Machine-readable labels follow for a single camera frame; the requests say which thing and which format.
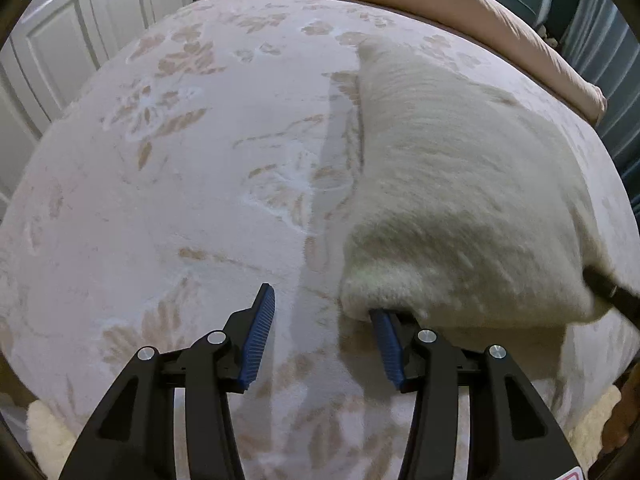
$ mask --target folded fleece blanket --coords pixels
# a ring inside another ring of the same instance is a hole
[[[562,133],[508,92],[382,39],[359,48],[364,171],[341,300],[408,308],[430,326],[587,322],[582,280],[609,258]]]

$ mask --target black strap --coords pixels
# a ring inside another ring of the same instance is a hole
[[[614,282],[594,267],[585,267],[584,282],[599,298],[608,301],[640,330],[640,297]]]

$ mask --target white bedspread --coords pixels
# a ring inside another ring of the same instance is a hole
[[[354,45],[367,34],[552,120],[619,279],[640,288],[638,230],[596,133],[501,58],[353,2],[204,0],[88,82],[0,226],[2,351],[75,433],[137,348],[188,346],[270,282],[276,317],[258,380],[231,399],[247,478],[397,477],[413,396],[393,391],[370,326],[336,299],[361,165]],[[615,312],[566,330],[449,337],[506,346],[566,428],[639,341]]]

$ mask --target metal pivot screw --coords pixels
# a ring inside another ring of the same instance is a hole
[[[418,332],[418,339],[423,343],[433,343],[438,336],[433,330],[420,330]]]
[[[215,332],[211,332],[207,336],[207,341],[209,341],[212,345],[219,345],[220,343],[225,342],[226,334],[222,332],[222,330],[216,330]]]
[[[507,351],[500,345],[493,345],[491,346],[491,348],[489,348],[489,354],[491,354],[491,356],[495,357],[496,359],[504,359],[504,357],[507,355]]]
[[[156,355],[156,351],[151,348],[151,346],[145,346],[138,350],[138,359],[141,361],[149,361],[154,355]]]

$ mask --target teal curtain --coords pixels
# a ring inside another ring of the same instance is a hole
[[[640,222],[640,43],[612,0],[580,0],[562,56],[608,100],[596,131]]]

